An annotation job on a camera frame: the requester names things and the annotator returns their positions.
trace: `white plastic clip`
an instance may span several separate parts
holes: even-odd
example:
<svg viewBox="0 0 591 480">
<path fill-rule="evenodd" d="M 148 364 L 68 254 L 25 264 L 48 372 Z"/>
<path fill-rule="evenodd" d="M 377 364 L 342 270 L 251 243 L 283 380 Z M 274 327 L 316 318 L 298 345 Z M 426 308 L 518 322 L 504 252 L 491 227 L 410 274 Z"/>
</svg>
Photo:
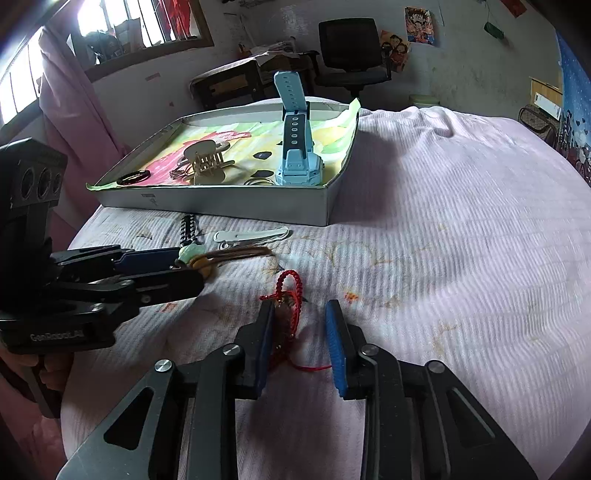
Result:
<svg viewBox="0 0 591 480">
<path fill-rule="evenodd" d="M 245 245 L 263 245 L 287 238 L 290 230 L 286 226 L 263 232 L 225 232 L 213 234 L 213 241 L 220 244 L 219 249 L 230 247 L 244 247 Z"/>
</svg>

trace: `screw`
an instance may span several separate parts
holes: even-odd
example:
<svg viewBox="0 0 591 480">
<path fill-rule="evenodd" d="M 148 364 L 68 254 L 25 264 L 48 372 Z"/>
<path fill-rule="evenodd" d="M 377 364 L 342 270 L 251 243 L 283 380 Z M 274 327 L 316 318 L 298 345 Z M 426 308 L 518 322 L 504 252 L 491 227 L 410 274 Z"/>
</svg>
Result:
<svg viewBox="0 0 591 480">
<path fill-rule="evenodd" d="M 229 343 L 224 346 L 224 348 L 222 349 L 222 352 L 224 355 L 234 356 L 234 355 L 238 355 L 241 350 L 242 350 L 242 348 L 240 347 L 240 345 L 236 345 L 235 343 Z"/>
<path fill-rule="evenodd" d="M 427 368 L 434 374 L 442 374 L 445 371 L 445 365 L 443 365 L 438 360 L 433 360 L 432 362 L 429 362 Z"/>
<path fill-rule="evenodd" d="M 367 356 L 374 356 L 377 355 L 379 352 L 379 348 L 376 347 L 373 343 L 366 343 L 361 347 L 361 353 Z"/>
<path fill-rule="evenodd" d="M 170 360 L 158 360 L 154 364 L 154 370 L 157 372 L 167 372 L 173 367 L 173 363 Z"/>
</svg>

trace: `black ring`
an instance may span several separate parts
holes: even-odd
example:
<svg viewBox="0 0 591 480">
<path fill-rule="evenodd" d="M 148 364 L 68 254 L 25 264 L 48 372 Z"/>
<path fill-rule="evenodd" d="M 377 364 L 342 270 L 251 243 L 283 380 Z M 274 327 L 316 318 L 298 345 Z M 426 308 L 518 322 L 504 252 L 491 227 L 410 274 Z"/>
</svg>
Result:
<svg viewBox="0 0 591 480">
<path fill-rule="evenodd" d="M 149 170 L 133 171 L 120 177 L 117 180 L 117 185 L 133 185 L 134 183 L 150 178 L 150 175 L 152 174 Z"/>
</svg>

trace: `wooden desk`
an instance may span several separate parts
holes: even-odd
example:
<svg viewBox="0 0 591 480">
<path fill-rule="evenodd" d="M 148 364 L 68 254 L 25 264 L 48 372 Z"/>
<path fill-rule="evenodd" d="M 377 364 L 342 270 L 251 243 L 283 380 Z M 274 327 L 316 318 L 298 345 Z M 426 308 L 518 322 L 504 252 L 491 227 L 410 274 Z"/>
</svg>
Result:
<svg viewBox="0 0 591 480">
<path fill-rule="evenodd" d="M 265 88 L 275 88 L 273 75 L 281 70 L 299 72 L 304 92 L 314 95 L 313 68 L 306 55 L 293 57 L 277 52 L 262 65 L 259 61 L 254 57 L 239 60 L 195 77 L 189 84 L 193 99 L 198 99 L 205 110 L 215 110 L 218 103 L 245 95 L 250 95 L 253 102 L 264 100 Z"/>
</svg>

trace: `finger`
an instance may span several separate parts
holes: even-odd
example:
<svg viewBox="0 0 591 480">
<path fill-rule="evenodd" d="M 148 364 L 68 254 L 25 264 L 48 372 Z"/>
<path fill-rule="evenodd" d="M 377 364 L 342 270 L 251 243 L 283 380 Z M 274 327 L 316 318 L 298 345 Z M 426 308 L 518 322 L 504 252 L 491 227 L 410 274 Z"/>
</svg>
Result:
<svg viewBox="0 0 591 480">
<path fill-rule="evenodd" d="M 73 353 L 48 353 L 43 359 L 43 366 L 48 372 L 69 371 L 74 361 Z"/>
<path fill-rule="evenodd" d="M 39 363 L 39 355 L 17 355 L 10 353 L 6 349 L 0 350 L 0 357 L 10 367 L 11 365 L 22 365 L 24 367 L 34 367 Z"/>
<path fill-rule="evenodd" d="M 41 370 L 39 372 L 39 378 L 50 390 L 57 390 L 63 392 L 66 389 L 66 383 L 68 382 L 68 375 L 70 374 L 67 370 L 58 370 L 56 372 L 48 372 Z"/>
</svg>

